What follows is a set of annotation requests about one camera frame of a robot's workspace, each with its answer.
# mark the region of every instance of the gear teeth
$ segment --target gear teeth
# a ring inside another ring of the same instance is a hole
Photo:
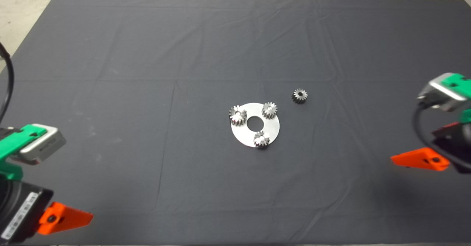
[[[239,105],[233,106],[229,110],[229,120],[232,125],[243,125],[247,121],[247,111],[242,110]]]
[[[308,93],[305,90],[298,88],[291,94],[291,99],[297,104],[303,104],[308,99]]]
[[[268,133],[258,131],[254,136],[254,145],[259,149],[264,149],[270,143],[270,136]]]
[[[262,108],[262,115],[267,119],[272,119],[276,116],[278,107],[272,102],[265,103]]]

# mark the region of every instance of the gear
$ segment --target gear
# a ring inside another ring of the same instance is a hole
[[[229,119],[233,125],[243,125],[247,121],[247,111],[242,110],[240,106],[233,106],[229,111]]]
[[[294,90],[294,92],[291,94],[291,99],[293,99],[293,102],[297,104],[305,103],[307,98],[308,93],[301,88]]]
[[[259,149],[263,149],[270,143],[270,136],[268,133],[259,131],[254,136],[254,144]]]
[[[264,115],[265,118],[272,119],[276,116],[277,111],[278,107],[276,104],[269,102],[263,105],[262,115]]]

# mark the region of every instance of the dark gray tablecloth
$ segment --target dark gray tablecloth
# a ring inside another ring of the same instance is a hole
[[[464,1],[52,0],[3,125],[60,128],[24,180],[95,218],[27,244],[469,242],[471,176],[390,156],[422,146],[415,96],[471,75],[470,51]],[[259,151],[227,112],[267,101],[281,131]]]

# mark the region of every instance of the black cable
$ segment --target black cable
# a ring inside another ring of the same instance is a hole
[[[420,125],[420,116],[423,110],[427,109],[428,106],[424,103],[421,103],[417,106],[417,109],[414,112],[414,116],[412,117],[412,126],[414,127],[415,134],[417,137],[420,139],[420,141],[427,147],[431,148],[438,154],[442,155],[443,157],[449,159],[452,161],[454,164],[457,164],[461,167],[464,167],[466,169],[471,170],[471,164],[464,162],[460,158],[456,157],[453,154],[450,154],[447,151],[442,150],[441,148],[437,147],[435,144],[432,142],[429,142],[424,135],[424,132],[422,131],[422,127]]]
[[[0,43],[0,56],[7,63],[7,73],[8,73],[8,85],[7,85],[7,94],[5,95],[5,100],[0,108],[0,124],[7,112],[8,105],[10,104],[11,95],[13,94],[13,84],[15,82],[15,73],[13,72],[13,63],[11,62],[10,54]]]

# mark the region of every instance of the screw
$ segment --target screw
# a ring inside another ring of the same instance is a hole
[[[47,218],[47,222],[52,223],[52,222],[56,221],[56,219],[57,219],[57,217],[52,215],[52,216]]]

